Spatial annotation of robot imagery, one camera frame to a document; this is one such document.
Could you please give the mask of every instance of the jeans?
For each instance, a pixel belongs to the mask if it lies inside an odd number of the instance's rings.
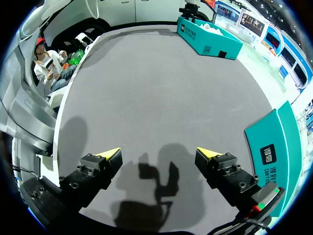
[[[66,87],[70,78],[72,77],[77,65],[71,65],[66,70],[63,70],[60,74],[60,78],[51,87],[51,92],[55,92],[62,87]]]

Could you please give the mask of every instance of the bolt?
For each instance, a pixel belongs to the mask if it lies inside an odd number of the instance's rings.
[[[88,175],[89,176],[94,176],[94,169],[89,169],[88,170]]]
[[[37,194],[36,192],[33,192],[33,193],[31,194],[31,198],[32,198],[32,199],[37,198],[37,196],[38,196],[38,194]]]
[[[259,181],[259,176],[257,175],[252,176],[252,180],[251,180],[252,183],[256,183],[258,181]]]
[[[78,172],[82,172],[82,169],[83,169],[83,166],[82,166],[82,165],[78,165],[78,166],[76,167],[76,170],[77,170]]]
[[[224,172],[225,172],[226,174],[229,174],[229,173],[230,173],[230,169],[229,169],[229,168],[226,168],[226,169],[224,169]]]
[[[246,187],[246,183],[245,183],[245,182],[240,182],[240,183],[239,183],[239,187],[245,188],[245,187]]]
[[[241,169],[241,165],[237,164],[235,165],[236,170],[240,170]]]
[[[71,186],[73,189],[77,189],[79,187],[79,184],[78,183],[72,183]]]

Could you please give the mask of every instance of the person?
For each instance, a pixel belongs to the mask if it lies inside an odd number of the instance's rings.
[[[77,66],[71,65],[66,70],[63,70],[60,63],[64,63],[67,60],[66,51],[61,50],[60,53],[54,50],[46,51],[44,42],[43,38],[38,38],[37,40],[34,72],[38,80],[42,81],[51,92],[54,92],[68,85],[69,79]]]

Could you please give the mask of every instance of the gray carpet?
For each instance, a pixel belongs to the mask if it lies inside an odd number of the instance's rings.
[[[169,29],[140,31],[147,28],[104,34],[84,62],[62,117],[59,172],[71,173],[89,152],[121,147],[121,170],[81,213],[123,228],[203,235],[237,209],[200,175],[196,147],[231,152],[252,174],[244,129],[271,107],[238,60],[199,56]]]

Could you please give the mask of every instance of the red cap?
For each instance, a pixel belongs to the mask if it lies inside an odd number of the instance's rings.
[[[36,46],[38,46],[39,44],[44,43],[44,42],[45,42],[45,39],[43,39],[43,38],[38,38],[38,39],[37,39]]]

